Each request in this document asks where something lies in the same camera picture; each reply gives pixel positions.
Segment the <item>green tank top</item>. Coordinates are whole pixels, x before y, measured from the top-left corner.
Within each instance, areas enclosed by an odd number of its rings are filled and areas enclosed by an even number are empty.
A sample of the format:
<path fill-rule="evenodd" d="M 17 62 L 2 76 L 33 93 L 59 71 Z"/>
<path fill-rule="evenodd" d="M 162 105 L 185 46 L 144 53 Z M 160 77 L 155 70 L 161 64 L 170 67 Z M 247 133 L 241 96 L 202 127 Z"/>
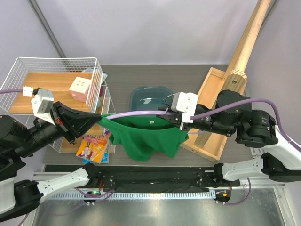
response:
<path fill-rule="evenodd" d="M 128 157 L 134 161 L 148 161 L 156 152 L 173 158 L 180 145 L 189 138 L 187 131 L 157 116 L 109 119 L 110 116 L 103 115 L 98 125 L 108 129 L 111 132 L 110 142 L 123 146 Z"/>

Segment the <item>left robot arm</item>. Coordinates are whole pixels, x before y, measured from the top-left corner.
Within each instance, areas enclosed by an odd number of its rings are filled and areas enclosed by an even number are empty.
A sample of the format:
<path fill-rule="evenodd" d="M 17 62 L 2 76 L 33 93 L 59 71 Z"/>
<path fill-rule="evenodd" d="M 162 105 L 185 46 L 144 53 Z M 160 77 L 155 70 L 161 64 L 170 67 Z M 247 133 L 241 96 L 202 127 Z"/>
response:
<path fill-rule="evenodd" d="M 87 163 L 74 172 L 49 180 L 15 182 L 17 172 L 43 147 L 64 137 L 71 144 L 97 124 L 99 113 L 71 109 L 57 101 L 50 107 L 50 121 L 34 121 L 34 127 L 25 125 L 9 115 L 0 117 L 0 220 L 1 222 L 25 215 L 36 209 L 48 197 L 62 191 L 88 186 L 97 187 L 100 172 Z"/>

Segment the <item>lilac plastic clothes hanger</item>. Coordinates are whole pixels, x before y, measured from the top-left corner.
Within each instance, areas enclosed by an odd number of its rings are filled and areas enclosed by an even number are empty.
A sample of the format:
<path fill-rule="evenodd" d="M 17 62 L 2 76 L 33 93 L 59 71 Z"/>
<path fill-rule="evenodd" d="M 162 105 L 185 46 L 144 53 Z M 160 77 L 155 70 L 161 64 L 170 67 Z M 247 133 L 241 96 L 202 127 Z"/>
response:
<path fill-rule="evenodd" d="M 180 114 L 180 115 L 182 115 L 181 113 L 175 113 L 171 110 L 173 97 L 174 97 L 174 94 L 171 94 L 165 98 L 165 104 L 169 107 L 168 112 L 160 111 L 160 110 L 131 111 L 131 112 L 125 112 L 125 113 L 112 114 L 112 115 L 106 116 L 105 118 L 108 120 L 113 120 L 113 119 L 117 119 L 117 118 L 121 118 L 121 117 L 128 117 L 128 116 L 146 116 L 146 115 L 152 115 L 152 116 L 155 115 L 156 116 L 156 115 L 164 115 L 164 114 L 167 114 L 167 115 Z M 220 112 L 220 111 L 219 110 L 217 110 L 217 111 L 211 110 L 211 111 L 203 113 L 203 114 L 194 115 L 191 117 L 191 119 L 195 120 L 195 119 L 207 117 L 207 116 L 213 115 L 217 112 Z"/>

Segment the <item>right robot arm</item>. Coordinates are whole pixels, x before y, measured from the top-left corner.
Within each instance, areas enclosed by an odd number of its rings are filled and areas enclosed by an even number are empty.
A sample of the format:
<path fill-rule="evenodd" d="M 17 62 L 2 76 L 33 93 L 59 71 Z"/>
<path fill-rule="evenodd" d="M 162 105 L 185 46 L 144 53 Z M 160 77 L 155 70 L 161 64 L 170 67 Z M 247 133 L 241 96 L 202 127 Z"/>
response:
<path fill-rule="evenodd" d="M 260 176 L 284 183 L 301 179 L 301 146 L 284 132 L 275 104 L 267 99 L 223 90 L 214 109 L 197 104 L 187 121 L 183 120 L 184 113 L 175 108 L 159 118 L 180 130 L 198 129 L 226 137 L 236 134 L 238 144 L 266 151 L 248 161 L 215 164 L 212 180 L 218 186 Z"/>

